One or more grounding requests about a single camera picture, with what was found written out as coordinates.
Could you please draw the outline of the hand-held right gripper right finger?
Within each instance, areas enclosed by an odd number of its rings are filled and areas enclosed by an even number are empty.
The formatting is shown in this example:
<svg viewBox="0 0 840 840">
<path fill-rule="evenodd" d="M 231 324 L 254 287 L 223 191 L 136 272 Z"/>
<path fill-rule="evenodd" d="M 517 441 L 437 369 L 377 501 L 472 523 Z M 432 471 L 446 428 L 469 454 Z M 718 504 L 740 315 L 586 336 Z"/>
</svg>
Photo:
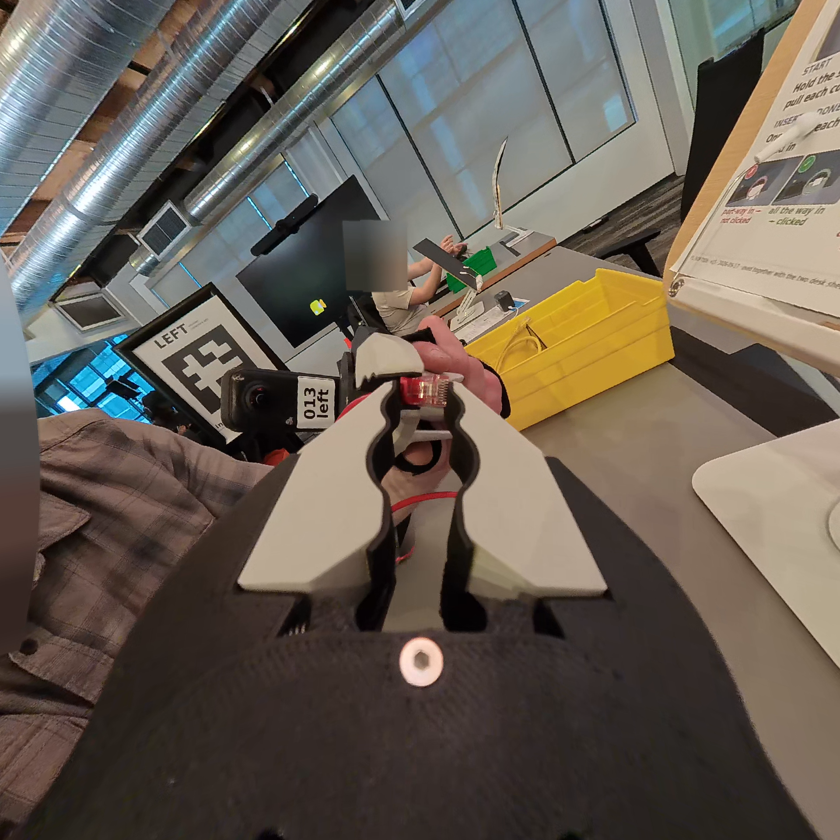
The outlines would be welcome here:
<svg viewBox="0 0 840 840">
<path fill-rule="evenodd" d="M 597 597 L 607 584 L 539 448 L 463 384 L 449 389 L 449 464 L 461 487 L 446 586 L 488 599 Z"/>
</svg>

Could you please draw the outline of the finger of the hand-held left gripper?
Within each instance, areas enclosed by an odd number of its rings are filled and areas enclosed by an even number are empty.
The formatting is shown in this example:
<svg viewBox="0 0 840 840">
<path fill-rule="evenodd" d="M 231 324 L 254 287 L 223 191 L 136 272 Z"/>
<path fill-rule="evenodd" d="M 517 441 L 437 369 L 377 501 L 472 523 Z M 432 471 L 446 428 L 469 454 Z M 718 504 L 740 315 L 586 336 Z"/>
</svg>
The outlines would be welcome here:
<svg viewBox="0 0 840 840">
<path fill-rule="evenodd" d="M 401 411 L 394 431 L 394 454 L 402 454 L 413 444 L 451 440 L 443 408 L 407 408 Z"/>
<path fill-rule="evenodd" d="M 373 380 L 418 376 L 424 372 L 424 362 L 413 344 L 390 333 L 373 332 L 354 349 L 357 389 Z"/>
</svg>

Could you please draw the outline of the yellow plastic bin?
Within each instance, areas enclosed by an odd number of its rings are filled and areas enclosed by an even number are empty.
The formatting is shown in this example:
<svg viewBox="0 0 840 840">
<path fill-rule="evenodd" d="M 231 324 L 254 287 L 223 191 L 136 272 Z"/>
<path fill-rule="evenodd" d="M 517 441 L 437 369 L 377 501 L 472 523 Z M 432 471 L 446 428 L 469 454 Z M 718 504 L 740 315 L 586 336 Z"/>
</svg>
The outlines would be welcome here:
<svg viewBox="0 0 840 840">
<path fill-rule="evenodd" d="M 662 281 L 606 268 L 466 350 L 499 374 L 519 431 L 675 356 Z"/>
</svg>

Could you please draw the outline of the person's left hand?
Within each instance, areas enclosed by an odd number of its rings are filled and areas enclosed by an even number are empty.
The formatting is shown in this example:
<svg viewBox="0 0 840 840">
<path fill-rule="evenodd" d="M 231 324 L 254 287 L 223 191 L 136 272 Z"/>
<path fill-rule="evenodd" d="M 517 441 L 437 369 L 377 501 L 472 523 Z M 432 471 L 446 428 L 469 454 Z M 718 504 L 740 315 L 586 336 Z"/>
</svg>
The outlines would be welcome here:
<svg viewBox="0 0 840 840">
<path fill-rule="evenodd" d="M 414 344 L 427 371 L 461 375 L 466 389 L 497 414 L 504 418 L 509 416 L 508 394 L 501 379 L 477 358 L 467 354 L 441 318 L 427 317 L 421 321 L 419 328 L 428 329 L 434 335 L 431 343 L 421 341 Z M 450 471 L 451 445 L 451 441 L 443 441 L 438 456 L 432 443 L 422 442 L 406 447 L 382 480 L 391 504 L 435 492 Z"/>
</svg>

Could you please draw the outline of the framed black and white sign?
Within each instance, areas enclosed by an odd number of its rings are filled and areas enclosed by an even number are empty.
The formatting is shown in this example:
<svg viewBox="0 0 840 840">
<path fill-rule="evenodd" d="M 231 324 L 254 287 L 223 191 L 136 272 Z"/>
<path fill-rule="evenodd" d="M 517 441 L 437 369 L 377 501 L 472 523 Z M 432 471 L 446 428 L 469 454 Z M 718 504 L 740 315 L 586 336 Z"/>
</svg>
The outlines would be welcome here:
<svg viewBox="0 0 840 840">
<path fill-rule="evenodd" d="M 241 438 L 222 421 L 223 376 L 240 367 L 288 369 L 213 283 L 135 330 L 116 352 L 223 448 Z"/>
</svg>

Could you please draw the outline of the black board stand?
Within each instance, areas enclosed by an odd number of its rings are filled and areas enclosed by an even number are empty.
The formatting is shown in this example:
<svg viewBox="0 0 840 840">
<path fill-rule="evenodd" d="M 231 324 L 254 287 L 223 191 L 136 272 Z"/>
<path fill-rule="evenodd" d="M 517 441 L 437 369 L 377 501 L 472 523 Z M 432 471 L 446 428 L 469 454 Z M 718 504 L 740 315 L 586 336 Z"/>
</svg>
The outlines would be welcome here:
<svg viewBox="0 0 840 840">
<path fill-rule="evenodd" d="M 442 270 L 446 271 L 457 281 L 465 286 L 468 286 L 475 292 L 480 292 L 483 287 L 482 275 L 476 273 L 475 270 L 466 265 L 456 256 L 450 254 L 447 250 L 439 247 L 435 242 L 428 238 L 422 239 L 414 247 L 414 250 L 423 257 L 430 259 L 433 263 L 440 266 Z"/>
</svg>

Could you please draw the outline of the green plastic bin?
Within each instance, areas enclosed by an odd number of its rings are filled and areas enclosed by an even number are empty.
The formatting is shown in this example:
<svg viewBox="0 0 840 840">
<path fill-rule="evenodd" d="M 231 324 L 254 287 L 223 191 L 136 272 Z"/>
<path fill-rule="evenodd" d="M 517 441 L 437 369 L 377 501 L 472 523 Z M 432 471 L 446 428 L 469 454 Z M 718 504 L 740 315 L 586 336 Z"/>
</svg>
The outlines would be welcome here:
<svg viewBox="0 0 840 840">
<path fill-rule="evenodd" d="M 467 268 L 473 270 L 477 275 L 481 275 L 483 277 L 492 274 L 497 268 L 497 260 L 493 255 L 490 247 L 485 247 L 475 253 L 469 254 L 463 259 L 461 258 L 461 255 L 459 255 L 458 259 Z M 450 275 L 449 273 L 445 275 L 445 280 L 448 290 L 453 294 L 457 294 L 466 288 L 466 285 L 463 282 L 458 280 L 455 276 Z"/>
</svg>

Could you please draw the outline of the black webcam bar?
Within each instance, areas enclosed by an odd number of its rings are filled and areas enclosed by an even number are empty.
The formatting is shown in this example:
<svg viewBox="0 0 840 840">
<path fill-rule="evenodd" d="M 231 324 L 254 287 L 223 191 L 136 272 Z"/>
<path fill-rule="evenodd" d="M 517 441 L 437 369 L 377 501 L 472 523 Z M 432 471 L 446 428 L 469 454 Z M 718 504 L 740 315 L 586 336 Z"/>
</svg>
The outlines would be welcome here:
<svg viewBox="0 0 840 840">
<path fill-rule="evenodd" d="M 319 207 L 319 197 L 316 194 L 307 196 L 303 202 L 294 208 L 287 216 L 277 221 L 269 232 L 256 242 L 250 249 L 253 257 L 266 256 L 288 237 L 295 235 L 300 227 L 313 215 Z"/>
</svg>

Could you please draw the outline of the white document stand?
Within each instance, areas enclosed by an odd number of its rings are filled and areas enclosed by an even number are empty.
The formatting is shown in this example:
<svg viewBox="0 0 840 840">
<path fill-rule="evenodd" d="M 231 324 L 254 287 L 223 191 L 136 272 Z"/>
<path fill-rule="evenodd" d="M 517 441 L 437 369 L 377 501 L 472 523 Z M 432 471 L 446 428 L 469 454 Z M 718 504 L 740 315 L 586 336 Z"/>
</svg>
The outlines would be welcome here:
<svg viewBox="0 0 840 840">
<path fill-rule="evenodd" d="M 491 193 L 493 197 L 493 219 L 494 225 L 496 229 L 503 230 L 505 228 L 503 222 L 503 209 L 502 209 L 502 200 L 501 200 L 501 187 L 500 187 L 500 171 L 501 171 L 501 164 L 503 161 L 503 157 L 508 145 L 509 137 L 506 136 L 504 140 L 500 144 L 500 148 L 497 153 L 497 158 L 495 164 L 493 166 L 492 175 L 491 175 Z"/>
</svg>

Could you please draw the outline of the wooden board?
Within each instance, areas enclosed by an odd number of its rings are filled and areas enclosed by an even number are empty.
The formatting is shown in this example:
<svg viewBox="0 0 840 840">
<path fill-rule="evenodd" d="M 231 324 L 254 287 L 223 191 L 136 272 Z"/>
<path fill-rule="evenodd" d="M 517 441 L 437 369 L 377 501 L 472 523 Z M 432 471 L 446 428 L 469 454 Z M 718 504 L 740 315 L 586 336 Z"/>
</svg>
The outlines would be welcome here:
<svg viewBox="0 0 840 840">
<path fill-rule="evenodd" d="M 802 2 L 794 13 L 769 65 L 759 79 L 752 96 L 677 234 L 666 264 L 665 284 L 679 276 L 679 273 L 674 272 L 674 267 L 680 262 L 686 249 L 691 246 L 708 214 L 713 211 L 718 200 L 723 197 L 723 193 L 732 183 L 732 179 L 738 177 L 737 169 L 746 153 L 749 152 L 775 94 L 791 67 L 804 37 L 808 35 L 815 18 L 823 9 L 824 3 Z M 822 371 L 838 376 L 838 369 Z"/>
</svg>

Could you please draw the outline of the printed instruction sheet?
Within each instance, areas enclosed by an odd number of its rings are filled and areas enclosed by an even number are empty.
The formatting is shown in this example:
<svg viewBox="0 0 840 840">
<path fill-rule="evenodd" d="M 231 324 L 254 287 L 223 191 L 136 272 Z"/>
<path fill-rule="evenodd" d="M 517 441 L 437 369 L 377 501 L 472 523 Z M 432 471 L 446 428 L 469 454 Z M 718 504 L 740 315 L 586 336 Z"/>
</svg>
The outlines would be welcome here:
<svg viewBox="0 0 840 840">
<path fill-rule="evenodd" d="M 760 131 L 674 267 L 837 317 L 839 2 L 825 2 Z"/>
</svg>

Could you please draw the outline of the black wall monitor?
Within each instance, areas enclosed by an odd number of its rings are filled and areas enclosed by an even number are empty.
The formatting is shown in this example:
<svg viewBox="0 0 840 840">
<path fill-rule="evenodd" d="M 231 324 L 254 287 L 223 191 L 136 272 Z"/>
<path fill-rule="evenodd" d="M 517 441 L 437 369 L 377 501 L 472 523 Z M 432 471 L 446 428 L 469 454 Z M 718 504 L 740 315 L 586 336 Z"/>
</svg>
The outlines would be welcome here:
<svg viewBox="0 0 840 840">
<path fill-rule="evenodd" d="M 350 305 L 346 286 L 343 223 L 378 221 L 358 178 L 352 175 L 322 199 L 288 233 L 266 236 L 238 282 L 289 344 L 297 348 L 341 320 Z"/>
</svg>

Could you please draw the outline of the white wall vent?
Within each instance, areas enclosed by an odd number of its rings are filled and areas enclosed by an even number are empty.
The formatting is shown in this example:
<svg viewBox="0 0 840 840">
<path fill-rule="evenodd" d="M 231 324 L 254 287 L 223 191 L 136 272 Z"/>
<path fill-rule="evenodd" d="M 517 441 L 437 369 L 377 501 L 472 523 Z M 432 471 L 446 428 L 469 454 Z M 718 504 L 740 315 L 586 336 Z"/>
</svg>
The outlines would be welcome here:
<svg viewBox="0 0 840 840">
<path fill-rule="evenodd" d="M 141 228 L 138 240 L 151 256 L 161 260 L 179 245 L 193 228 L 193 219 L 183 206 L 166 201 Z"/>
</svg>

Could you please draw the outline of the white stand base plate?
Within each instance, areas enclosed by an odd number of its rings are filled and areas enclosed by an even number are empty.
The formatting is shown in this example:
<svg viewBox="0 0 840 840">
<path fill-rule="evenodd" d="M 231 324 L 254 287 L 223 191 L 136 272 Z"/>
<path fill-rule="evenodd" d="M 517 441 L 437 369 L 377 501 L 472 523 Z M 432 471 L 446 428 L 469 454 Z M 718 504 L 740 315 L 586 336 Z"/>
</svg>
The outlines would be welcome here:
<svg viewBox="0 0 840 840">
<path fill-rule="evenodd" d="M 839 421 L 713 459 L 691 484 L 839 665 Z"/>
</svg>

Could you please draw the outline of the silver round air duct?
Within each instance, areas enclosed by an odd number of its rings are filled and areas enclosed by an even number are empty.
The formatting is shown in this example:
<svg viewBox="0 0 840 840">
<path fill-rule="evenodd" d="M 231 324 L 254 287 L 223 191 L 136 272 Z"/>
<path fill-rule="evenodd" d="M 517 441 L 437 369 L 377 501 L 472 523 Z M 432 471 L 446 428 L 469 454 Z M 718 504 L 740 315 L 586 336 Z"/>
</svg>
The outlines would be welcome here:
<svg viewBox="0 0 840 840">
<path fill-rule="evenodd" d="M 326 7 L 358 2 L 199 2 L 77 170 L 45 206 L 10 259 L 23 324 L 82 264 L 154 180 L 206 127 L 284 37 Z"/>
<path fill-rule="evenodd" d="M 204 223 L 405 32 L 398 2 L 369 6 L 188 193 L 183 202 L 187 216 Z"/>
<path fill-rule="evenodd" d="M 3 232 L 172 5 L 17 2 L 1 36 Z"/>
</svg>

